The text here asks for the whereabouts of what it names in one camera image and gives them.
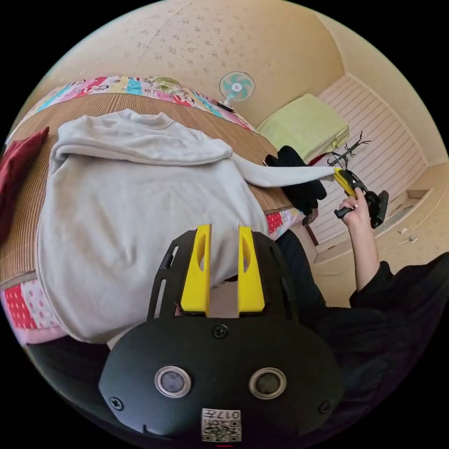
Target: wall-mounted fan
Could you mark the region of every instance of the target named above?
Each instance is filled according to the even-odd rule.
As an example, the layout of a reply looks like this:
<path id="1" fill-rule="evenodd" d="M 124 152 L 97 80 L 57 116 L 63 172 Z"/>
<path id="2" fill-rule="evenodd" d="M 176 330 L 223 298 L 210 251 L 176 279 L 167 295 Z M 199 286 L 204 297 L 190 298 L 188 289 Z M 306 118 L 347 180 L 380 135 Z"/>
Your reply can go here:
<path id="1" fill-rule="evenodd" d="M 218 105 L 233 111 L 231 102 L 240 103 L 253 95 L 256 85 L 254 80 L 245 72 L 229 72 L 220 81 L 220 92 L 224 97 Z"/>

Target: patterned wallpaper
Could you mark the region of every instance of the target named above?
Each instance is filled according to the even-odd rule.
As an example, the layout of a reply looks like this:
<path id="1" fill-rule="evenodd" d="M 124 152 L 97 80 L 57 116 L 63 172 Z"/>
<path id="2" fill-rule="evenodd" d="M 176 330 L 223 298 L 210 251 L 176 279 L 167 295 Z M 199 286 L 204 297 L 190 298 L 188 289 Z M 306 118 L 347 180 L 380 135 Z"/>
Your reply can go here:
<path id="1" fill-rule="evenodd" d="M 54 87 L 108 74 L 163 75 L 221 99 L 233 70 L 256 80 L 236 106 L 258 126 L 283 105 L 320 94 L 344 74 L 340 52 L 313 12 L 283 0 L 165 0 L 126 14 L 68 52 L 24 106 Z"/>

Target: bed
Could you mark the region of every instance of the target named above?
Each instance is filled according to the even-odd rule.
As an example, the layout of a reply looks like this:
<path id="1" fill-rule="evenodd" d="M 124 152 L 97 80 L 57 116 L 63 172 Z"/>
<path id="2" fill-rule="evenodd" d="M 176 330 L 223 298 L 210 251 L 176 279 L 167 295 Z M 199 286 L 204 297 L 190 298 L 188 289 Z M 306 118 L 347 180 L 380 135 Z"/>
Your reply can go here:
<path id="1" fill-rule="evenodd" d="M 0 300 L 22 345 L 66 335 L 36 278 L 34 254 L 48 158 L 57 141 L 58 127 L 83 115 L 100 116 L 126 108 L 140 114 L 164 112 L 184 126 L 224 140 L 237 154 L 257 164 L 262 164 L 267 154 L 276 155 L 268 140 L 239 114 L 221 109 L 213 99 L 170 78 L 108 76 L 54 89 L 25 115 L 7 141 L 50 127 L 47 141 L 17 199 L 8 238 L 0 247 Z M 281 189 L 250 188 L 266 214 L 272 239 L 302 221 L 303 214 L 292 207 Z"/>

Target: black cloth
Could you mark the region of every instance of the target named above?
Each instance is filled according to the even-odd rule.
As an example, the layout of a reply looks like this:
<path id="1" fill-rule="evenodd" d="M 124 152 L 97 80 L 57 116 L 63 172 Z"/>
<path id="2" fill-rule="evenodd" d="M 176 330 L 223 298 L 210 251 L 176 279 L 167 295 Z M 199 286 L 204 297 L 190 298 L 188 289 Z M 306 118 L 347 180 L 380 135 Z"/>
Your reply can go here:
<path id="1" fill-rule="evenodd" d="M 279 150 L 277 158 L 269 154 L 265 163 L 269 167 L 307 167 L 299 154 L 288 145 Z M 318 207 L 317 200 L 324 200 L 327 196 L 326 189 L 318 180 L 282 187 L 282 190 L 293 206 L 305 215 L 310 215 L 312 209 Z"/>
<path id="2" fill-rule="evenodd" d="M 297 440 L 298 448 L 306 448 L 366 415 L 419 359 L 448 300 L 449 253 L 427 265 L 405 267 L 395 275 L 388 263 L 381 262 L 368 285 L 351 296 L 351 308 L 339 308 L 326 307 L 295 234 L 287 231 L 277 243 L 292 273 L 298 317 L 334 350 L 346 390 L 326 423 Z M 89 345 L 64 337 L 28 348 L 56 390 L 99 418 L 101 427 L 126 439 L 127 428 L 115 419 L 98 390 L 109 354 L 107 345 Z M 152 447 L 154 440 L 145 440 L 131 430 L 129 436 L 134 444 Z"/>

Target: qr code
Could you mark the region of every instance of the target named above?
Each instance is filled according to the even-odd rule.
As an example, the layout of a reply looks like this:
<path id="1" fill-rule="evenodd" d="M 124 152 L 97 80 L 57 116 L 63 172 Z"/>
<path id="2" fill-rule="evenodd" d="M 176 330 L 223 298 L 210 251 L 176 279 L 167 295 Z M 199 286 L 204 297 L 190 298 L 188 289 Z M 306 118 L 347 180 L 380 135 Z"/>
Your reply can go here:
<path id="1" fill-rule="evenodd" d="M 204 408 L 201 416 L 203 441 L 242 441 L 240 410 L 217 410 Z"/>

